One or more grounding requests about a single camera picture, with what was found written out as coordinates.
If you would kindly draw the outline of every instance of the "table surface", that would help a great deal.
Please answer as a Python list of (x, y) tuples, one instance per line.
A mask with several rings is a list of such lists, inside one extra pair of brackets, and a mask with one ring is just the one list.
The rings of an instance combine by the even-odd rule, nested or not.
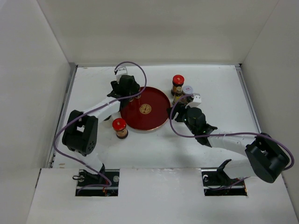
[[(210, 125), (226, 131), (257, 132), (250, 108), (235, 66), (228, 65), (165, 65), (144, 66), (148, 86), (163, 91), (172, 101), (172, 77), (181, 74), (185, 85), (191, 85), (202, 97), (199, 106)], [(137, 67), (127, 67), (143, 86), (144, 78)], [(115, 80), (113, 67), (78, 68), (68, 103), (64, 124), (72, 110), (85, 110), (102, 101), (111, 91)], [(174, 122), (181, 134), (191, 135), (183, 123)], [(219, 148), (200, 145), (195, 139), (178, 137), (167, 121), (153, 132), (141, 132), (128, 127), (129, 136), (120, 140), (111, 123), (99, 124), (95, 150), (106, 168), (202, 168), (219, 166), (226, 159), (240, 160), (242, 155)], [(58, 148), (72, 154), (61, 142)], [(83, 168), (84, 166), (56, 155), (54, 168)]]
[(118, 197), (76, 197), (78, 169), (42, 169), (27, 224), (298, 224), (280, 176), (204, 196), (199, 168), (121, 169)]

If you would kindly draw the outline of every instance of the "round red tray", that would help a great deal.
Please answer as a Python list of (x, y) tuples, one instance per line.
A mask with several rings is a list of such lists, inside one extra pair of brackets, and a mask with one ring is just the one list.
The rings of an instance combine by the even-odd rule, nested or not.
[(139, 99), (134, 98), (121, 110), (121, 117), (131, 128), (150, 131), (167, 121), (166, 109), (170, 106), (169, 99), (162, 91), (153, 87), (146, 87)]

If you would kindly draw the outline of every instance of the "bottle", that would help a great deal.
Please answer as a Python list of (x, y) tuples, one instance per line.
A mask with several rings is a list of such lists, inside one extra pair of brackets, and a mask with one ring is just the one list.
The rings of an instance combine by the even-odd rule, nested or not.
[(172, 89), (171, 89), (171, 94), (174, 96), (174, 94), (176, 93), (177, 91), (177, 88), (178, 87), (182, 87), (183, 84), (184, 84), (184, 77), (181, 76), (181, 75), (175, 75), (173, 78), (172, 78)]
[(181, 97), (181, 95), (182, 95), (182, 87), (179, 86), (177, 88), (177, 92), (174, 94), (174, 99), (173, 99), (172, 105), (174, 105), (177, 102), (177, 100)]
[[(182, 91), (182, 96), (187, 95), (187, 94), (193, 94), (193, 88), (189, 85), (185, 85), (183, 87), (183, 91)], [(184, 99), (181, 100), (181, 102), (183, 104), (188, 104), (192, 101), (192, 97), (186, 97)]]
[(127, 124), (126, 121), (122, 118), (117, 118), (112, 122), (112, 127), (116, 132), (116, 136), (119, 139), (125, 139), (129, 132), (127, 130)]

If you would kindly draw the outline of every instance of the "gray lid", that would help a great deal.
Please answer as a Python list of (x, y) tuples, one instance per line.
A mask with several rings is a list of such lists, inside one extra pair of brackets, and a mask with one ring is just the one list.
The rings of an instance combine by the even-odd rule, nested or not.
[(193, 93), (193, 88), (189, 85), (185, 85), (183, 87), (183, 93), (186, 94), (192, 94)]

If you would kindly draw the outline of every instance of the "wall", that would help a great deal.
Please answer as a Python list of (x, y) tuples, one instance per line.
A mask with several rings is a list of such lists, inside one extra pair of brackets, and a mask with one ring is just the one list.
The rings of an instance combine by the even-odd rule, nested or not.
[(299, 1), (280, 0), (246, 57), (242, 69), (263, 131), (293, 152), (284, 172), (299, 215)]
[(278, 0), (38, 0), (69, 62), (241, 63)]
[(26, 223), (69, 70), (38, 3), (0, 0), (0, 223)]

